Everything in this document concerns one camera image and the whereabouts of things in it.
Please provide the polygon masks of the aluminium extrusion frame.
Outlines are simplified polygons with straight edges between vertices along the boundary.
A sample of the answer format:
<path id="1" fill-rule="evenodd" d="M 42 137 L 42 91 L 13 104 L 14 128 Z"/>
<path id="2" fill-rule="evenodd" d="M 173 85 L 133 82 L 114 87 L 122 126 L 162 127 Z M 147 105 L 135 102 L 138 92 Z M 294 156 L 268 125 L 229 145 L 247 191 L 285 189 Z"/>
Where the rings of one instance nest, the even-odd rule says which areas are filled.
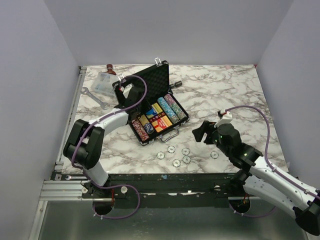
<path id="1" fill-rule="evenodd" d="M 62 174 L 62 170 L 65 162 L 63 150 L 75 119 L 80 100 L 80 89 L 84 83 L 86 71 L 86 66 L 79 67 L 79 76 L 76 82 L 75 92 L 73 94 L 54 168 L 49 180 L 45 180 L 41 187 L 35 217 L 28 237 L 30 240 L 39 240 L 41 238 L 43 223 L 46 213 L 49 210 L 50 203 L 69 203 L 82 200 L 80 182 L 66 180 Z"/>

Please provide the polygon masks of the silver wrench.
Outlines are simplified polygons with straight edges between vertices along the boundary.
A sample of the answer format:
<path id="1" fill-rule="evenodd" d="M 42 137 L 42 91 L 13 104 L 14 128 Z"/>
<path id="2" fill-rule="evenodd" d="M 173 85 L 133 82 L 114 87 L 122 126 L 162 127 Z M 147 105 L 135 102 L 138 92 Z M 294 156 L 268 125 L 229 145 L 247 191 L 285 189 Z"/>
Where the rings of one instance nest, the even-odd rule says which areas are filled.
<path id="1" fill-rule="evenodd" d="M 90 97 L 92 100 L 94 100 L 96 103 L 98 103 L 100 105 L 100 107 L 103 109 L 103 110 L 106 110 L 108 107 L 109 107 L 109 104 L 100 100 L 98 97 L 96 97 L 95 95 L 93 95 L 89 89 L 87 87 L 82 87 L 81 89 L 81 94 L 83 95 L 87 95 L 88 97 Z"/>

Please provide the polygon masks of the red playing card deck box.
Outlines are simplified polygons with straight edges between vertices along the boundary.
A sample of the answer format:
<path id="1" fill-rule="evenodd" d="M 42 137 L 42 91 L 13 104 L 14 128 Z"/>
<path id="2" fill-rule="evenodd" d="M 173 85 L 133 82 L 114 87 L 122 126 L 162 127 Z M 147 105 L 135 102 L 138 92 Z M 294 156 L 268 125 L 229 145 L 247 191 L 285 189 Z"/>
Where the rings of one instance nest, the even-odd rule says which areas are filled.
<path id="1" fill-rule="evenodd" d="M 155 121 L 153 121 L 151 124 L 157 133 L 160 133 L 163 130 L 173 125 L 167 116 L 158 118 Z"/>

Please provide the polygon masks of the clear plastic organizer box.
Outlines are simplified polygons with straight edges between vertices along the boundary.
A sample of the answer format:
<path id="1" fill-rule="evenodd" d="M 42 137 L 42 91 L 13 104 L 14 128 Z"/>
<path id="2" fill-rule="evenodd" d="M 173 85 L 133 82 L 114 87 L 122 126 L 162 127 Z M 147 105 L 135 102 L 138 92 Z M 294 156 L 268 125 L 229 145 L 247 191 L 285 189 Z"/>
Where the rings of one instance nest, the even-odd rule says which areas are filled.
<path id="1" fill-rule="evenodd" d="M 91 85 L 91 90 L 95 93 L 109 97 L 115 97 L 113 83 L 119 82 L 119 77 L 107 72 L 100 72 Z"/>

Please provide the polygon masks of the black cylindrical socket tool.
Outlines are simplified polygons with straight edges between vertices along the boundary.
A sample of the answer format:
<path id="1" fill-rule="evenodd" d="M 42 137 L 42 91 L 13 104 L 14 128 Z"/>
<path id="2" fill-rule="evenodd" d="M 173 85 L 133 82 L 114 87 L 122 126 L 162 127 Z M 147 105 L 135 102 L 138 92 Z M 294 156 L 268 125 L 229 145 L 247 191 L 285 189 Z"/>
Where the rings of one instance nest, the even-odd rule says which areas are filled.
<path id="1" fill-rule="evenodd" d="M 183 85 L 183 83 L 182 83 L 182 81 L 180 80 L 180 81 L 177 81 L 177 82 L 175 82 L 175 83 L 170 84 L 169 87 L 170 87 L 171 89 L 174 89 L 174 88 L 179 88 L 179 87 L 181 87 L 182 85 Z"/>

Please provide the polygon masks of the light blue chip stack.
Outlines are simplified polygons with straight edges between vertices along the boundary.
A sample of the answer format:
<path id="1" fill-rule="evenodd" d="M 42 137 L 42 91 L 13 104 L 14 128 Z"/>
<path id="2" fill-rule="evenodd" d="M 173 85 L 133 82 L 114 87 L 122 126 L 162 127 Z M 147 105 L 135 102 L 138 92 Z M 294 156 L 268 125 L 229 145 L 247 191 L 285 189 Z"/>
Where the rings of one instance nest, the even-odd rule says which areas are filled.
<path id="1" fill-rule="evenodd" d="M 170 117 L 171 119 L 178 119 L 176 113 L 172 110 L 172 108 L 163 97 L 158 98 L 157 103 L 161 106 L 168 117 Z"/>

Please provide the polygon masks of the red dice row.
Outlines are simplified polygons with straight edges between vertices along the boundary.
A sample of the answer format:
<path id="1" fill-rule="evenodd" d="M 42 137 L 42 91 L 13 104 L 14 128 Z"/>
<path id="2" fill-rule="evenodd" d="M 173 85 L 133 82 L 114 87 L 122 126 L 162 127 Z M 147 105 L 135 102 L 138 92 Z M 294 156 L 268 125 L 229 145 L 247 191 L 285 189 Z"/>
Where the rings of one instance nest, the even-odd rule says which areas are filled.
<path id="1" fill-rule="evenodd" d="M 161 112 L 161 113 L 155 115 L 154 117 L 150 118 L 150 119 L 149 119 L 149 122 L 150 122 L 150 123 L 153 123 L 153 122 L 155 122 L 156 120 L 161 119 L 161 118 L 164 117 L 165 115 L 166 115 L 166 114 L 165 114 L 164 112 Z"/>

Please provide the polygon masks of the blue playing card deck box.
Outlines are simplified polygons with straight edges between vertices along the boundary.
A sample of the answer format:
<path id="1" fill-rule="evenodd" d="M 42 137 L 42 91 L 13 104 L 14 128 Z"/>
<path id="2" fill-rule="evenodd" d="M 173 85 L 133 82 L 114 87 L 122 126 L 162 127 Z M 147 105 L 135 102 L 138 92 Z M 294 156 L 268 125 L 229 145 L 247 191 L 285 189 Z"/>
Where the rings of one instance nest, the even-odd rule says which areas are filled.
<path id="1" fill-rule="evenodd" d="M 158 103 L 154 103 L 151 105 L 151 108 L 145 113 L 145 116 L 148 118 L 148 119 L 151 119 L 153 118 L 154 116 L 162 113 L 163 110 L 162 108 L 160 107 L 160 105 Z"/>

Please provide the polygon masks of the black poker set case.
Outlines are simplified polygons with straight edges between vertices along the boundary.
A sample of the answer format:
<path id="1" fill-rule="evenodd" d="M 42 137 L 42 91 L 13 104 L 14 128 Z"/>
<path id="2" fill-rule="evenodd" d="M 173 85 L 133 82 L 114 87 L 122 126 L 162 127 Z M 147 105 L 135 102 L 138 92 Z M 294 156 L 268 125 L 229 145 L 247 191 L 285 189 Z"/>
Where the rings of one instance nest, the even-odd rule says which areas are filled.
<path id="1" fill-rule="evenodd" d="M 125 108 L 140 99 L 142 102 L 130 109 L 128 125 L 141 145 L 159 139 L 166 142 L 179 134 L 179 127 L 189 120 L 189 114 L 173 96 L 169 80 L 169 63 L 155 59 L 155 64 L 134 74 L 144 80 L 127 76 L 112 84 L 118 105 Z"/>

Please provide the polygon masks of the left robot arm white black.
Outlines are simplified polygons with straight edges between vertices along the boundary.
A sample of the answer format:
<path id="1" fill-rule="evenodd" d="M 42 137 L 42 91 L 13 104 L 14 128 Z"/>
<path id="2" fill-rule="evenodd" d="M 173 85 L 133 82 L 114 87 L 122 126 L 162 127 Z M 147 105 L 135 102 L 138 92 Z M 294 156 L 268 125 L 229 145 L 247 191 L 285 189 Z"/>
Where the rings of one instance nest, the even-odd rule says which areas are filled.
<path id="1" fill-rule="evenodd" d="M 111 185 L 109 175 L 100 163 L 104 137 L 114 130 L 128 125 L 139 113 L 141 102 L 147 92 L 144 88 L 133 86 L 125 92 L 122 103 L 109 113 L 91 120 L 77 120 L 64 145 L 63 155 L 74 168 L 94 182 L 93 191 L 101 198 L 107 197 Z"/>

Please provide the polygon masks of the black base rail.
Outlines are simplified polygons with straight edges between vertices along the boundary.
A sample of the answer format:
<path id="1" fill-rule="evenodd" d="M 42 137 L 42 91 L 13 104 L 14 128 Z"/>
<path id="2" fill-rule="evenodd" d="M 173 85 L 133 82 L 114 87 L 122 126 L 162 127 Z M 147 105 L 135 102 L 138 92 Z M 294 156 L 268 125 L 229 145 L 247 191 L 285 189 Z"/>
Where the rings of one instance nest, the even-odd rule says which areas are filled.
<path id="1" fill-rule="evenodd" d="M 111 174 L 101 189 L 81 174 L 54 172 L 53 196 L 92 202 L 99 213 L 112 209 L 227 208 L 231 201 L 248 208 L 250 200 L 233 173 Z"/>

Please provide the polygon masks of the red white chip stack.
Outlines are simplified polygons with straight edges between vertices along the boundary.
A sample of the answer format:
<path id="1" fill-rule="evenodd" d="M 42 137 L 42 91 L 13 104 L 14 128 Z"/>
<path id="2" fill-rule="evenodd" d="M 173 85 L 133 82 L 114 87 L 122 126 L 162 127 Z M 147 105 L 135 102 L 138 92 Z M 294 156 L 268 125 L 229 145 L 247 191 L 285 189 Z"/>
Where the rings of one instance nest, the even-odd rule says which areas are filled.
<path id="1" fill-rule="evenodd" d="M 150 137 L 138 119 L 132 120 L 132 126 L 142 141 L 148 140 Z"/>

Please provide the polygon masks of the white blue poker chip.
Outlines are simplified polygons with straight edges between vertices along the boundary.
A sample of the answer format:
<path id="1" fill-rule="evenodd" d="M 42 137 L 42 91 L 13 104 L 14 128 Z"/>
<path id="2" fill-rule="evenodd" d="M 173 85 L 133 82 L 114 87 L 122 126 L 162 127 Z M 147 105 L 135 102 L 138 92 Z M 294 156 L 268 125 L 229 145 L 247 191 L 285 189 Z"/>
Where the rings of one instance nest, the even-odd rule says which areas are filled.
<path id="1" fill-rule="evenodd" d="M 182 158 L 182 161 L 185 163 L 185 164 L 189 164 L 191 162 L 191 158 L 187 155 L 185 155 L 183 158 Z"/>
<path id="2" fill-rule="evenodd" d="M 165 158 L 165 153 L 163 151 L 159 151 L 156 156 L 159 160 L 162 160 Z"/>
<path id="3" fill-rule="evenodd" d="M 213 159 L 217 159 L 217 158 L 219 157 L 219 154 L 218 154 L 218 152 L 216 152 L 216 151 L 212 151 L 212 152 L 210 153 L 210 156 L 211 156 L 211 158 L 213 158 Z"/>
<path id="4" fill-rule="evenodd" d="M 181 161 L 178 160 L 178 159 L 174 159 L 174 160 L 172 161 L 172 165 L 173 165 L 175 168 L 178 168 L 178 167 L 181 166 Z"/>
<path id="5" fill-rule="evenodd" d="M 184 155 L 184 156 L 188 156 L 190 154 L 190 149 L 185 147 L 181 150 L 181 153 Z"/>
<path id="6" fill-rule="evenodd" d="M 167 147 L 167 152 L 173 154 L 176 151 L 176 148 L 173 145 Z"/>

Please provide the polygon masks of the green yellow blue chip stack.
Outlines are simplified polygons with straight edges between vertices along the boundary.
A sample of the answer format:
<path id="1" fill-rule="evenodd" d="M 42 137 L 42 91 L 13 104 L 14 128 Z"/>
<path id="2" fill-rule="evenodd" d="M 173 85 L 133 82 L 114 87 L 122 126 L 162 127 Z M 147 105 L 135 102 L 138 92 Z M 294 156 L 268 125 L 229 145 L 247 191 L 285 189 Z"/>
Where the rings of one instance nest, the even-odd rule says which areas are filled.
<path id="1" fill-rule="evenodd" d="M 149 122 L 148 118 L 144 114 L 141 115 L 138 120 L 148 135 L 152 134 L 155 131 L 153 125 Z"/>

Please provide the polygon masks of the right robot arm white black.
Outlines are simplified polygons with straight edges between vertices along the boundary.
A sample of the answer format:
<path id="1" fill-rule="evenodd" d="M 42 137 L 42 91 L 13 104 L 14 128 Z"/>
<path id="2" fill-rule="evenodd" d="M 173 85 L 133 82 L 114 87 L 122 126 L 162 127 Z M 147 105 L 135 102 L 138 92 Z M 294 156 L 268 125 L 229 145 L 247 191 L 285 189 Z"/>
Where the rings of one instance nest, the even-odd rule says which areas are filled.
<path id="1" fill-rule="evenodd" d="M 241 196 L 245 192 L 282 209 L 295 219 L 307 233 L 320 234 L 320 191 L 273 163 L 251 145 L 241 140 L 238 130 L 230 123 L 216 126 L 205 120 L 192 130 L 196 142 L 215 145 L 239 169 L 230 191 Z"/>

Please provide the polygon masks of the purple green grey chip stack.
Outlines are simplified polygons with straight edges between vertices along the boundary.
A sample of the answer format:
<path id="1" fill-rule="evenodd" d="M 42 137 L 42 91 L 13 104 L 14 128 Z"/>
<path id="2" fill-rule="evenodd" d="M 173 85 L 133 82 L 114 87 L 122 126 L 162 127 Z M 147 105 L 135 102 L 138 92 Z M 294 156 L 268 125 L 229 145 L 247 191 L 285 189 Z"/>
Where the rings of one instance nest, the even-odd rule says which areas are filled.
<path id="1" fill-rule="evenodd" d="M 187 117 L 187 115 L 184 113 L 184 111 L 180 108 L 178 103 L 173 99 L 173 97 L 170 94 L 166 94 L 164 96 L 164 99 L 180 120 Z"/>

